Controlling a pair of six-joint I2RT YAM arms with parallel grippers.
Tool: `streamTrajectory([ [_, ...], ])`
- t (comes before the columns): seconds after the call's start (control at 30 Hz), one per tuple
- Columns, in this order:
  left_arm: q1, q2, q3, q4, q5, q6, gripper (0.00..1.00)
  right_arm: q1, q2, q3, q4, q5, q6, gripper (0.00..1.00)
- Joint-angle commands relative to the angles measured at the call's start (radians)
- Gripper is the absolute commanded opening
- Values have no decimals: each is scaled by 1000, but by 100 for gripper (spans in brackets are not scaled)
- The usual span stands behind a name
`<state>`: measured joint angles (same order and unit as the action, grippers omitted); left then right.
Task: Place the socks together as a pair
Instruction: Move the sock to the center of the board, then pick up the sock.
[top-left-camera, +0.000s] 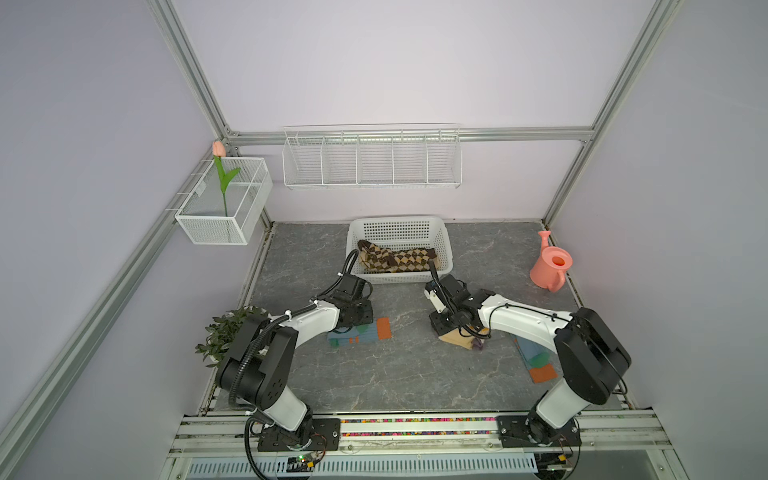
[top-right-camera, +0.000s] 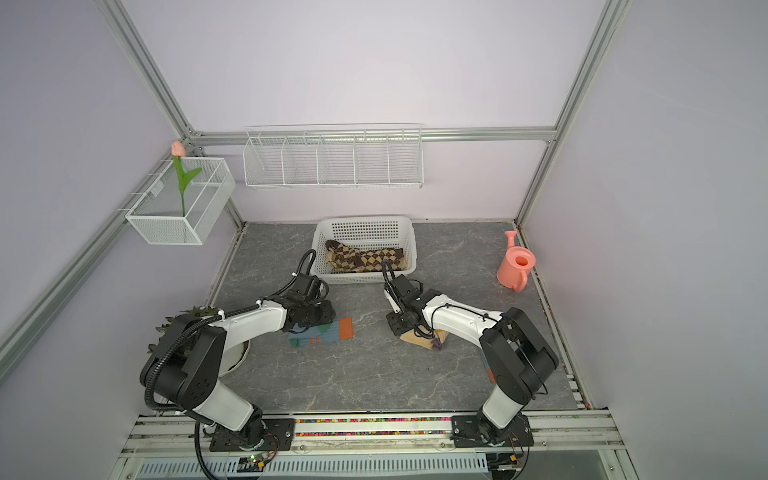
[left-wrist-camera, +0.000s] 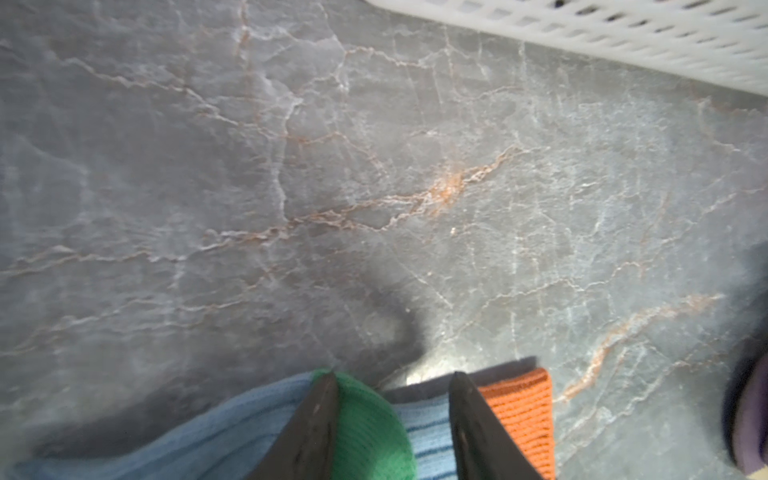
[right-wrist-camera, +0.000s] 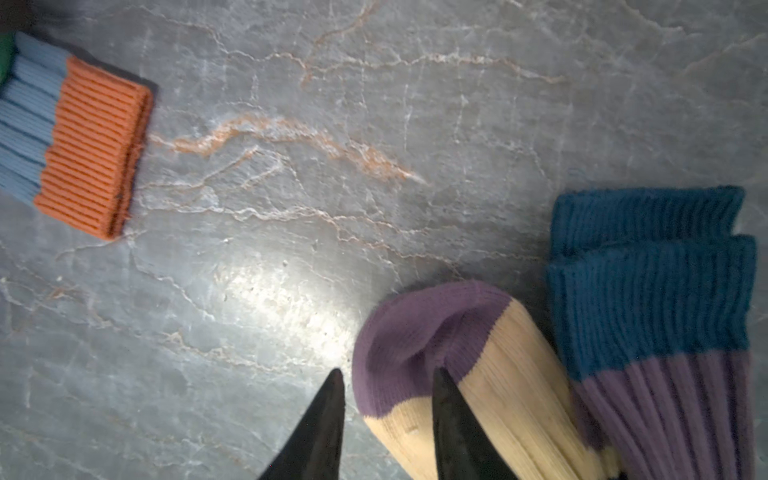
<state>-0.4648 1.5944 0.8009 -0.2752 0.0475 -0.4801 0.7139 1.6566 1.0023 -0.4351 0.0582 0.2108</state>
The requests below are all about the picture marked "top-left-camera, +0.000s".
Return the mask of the beige purple striped sock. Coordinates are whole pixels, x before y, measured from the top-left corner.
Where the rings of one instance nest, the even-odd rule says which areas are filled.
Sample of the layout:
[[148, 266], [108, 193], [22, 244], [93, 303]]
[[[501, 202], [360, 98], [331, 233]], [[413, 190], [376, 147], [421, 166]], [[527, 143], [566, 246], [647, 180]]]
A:
[[460, 329], [454, 329], [439, 335], [438, 339], [444, 343], [459, 346], [470, 351], [482, 351], [486, 341], [485, 338], [477, 338]]

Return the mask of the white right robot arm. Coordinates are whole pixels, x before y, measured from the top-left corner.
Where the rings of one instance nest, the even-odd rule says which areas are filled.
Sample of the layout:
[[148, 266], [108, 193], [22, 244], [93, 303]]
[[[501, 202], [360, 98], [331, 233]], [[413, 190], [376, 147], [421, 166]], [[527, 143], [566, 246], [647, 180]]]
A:
[[424, 294], [434, 307], [431, 326], [440, 336], [456, 332], [473, 341], [504, 332], [557, 355], [562, 370], [558, 382], [527, 414], [497, 418], [505, 448], [548, 447], [560, 440], [579, 446], [577, 415], [591, 405], [605, 404], [624, 385], [631, 356], [592, 309], [547, 310], [485, 289], [472, 293], [451, 275], [433, 276]]

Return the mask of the blue green orange sock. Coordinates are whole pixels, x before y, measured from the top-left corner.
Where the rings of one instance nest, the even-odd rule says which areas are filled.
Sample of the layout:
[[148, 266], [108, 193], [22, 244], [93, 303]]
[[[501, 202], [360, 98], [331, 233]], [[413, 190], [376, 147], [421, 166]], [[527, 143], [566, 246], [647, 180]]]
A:
[[333, 348], [374, 343], [391, 338], [391, 325], [387, 317], [379, 318], [371, 324], [352, 327], [343, 333], [330, 332], [327, 334], [327, 340]]

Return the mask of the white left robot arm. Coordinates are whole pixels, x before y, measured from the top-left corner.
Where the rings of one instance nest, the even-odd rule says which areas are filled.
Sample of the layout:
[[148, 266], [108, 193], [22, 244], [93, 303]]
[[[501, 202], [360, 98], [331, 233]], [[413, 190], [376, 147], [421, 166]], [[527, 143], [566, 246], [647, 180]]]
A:
[[332, 285], [310, 303], [279, 316], [249, 313], [219, 361], [216, 381], [231, 410], [280, 434], [294, 446], [313, 436], [311, 408], [287, 386], [297, 347], [323, 334], [347, 333], [374, 322], [372, 284], [352, 273], [351, 251]]

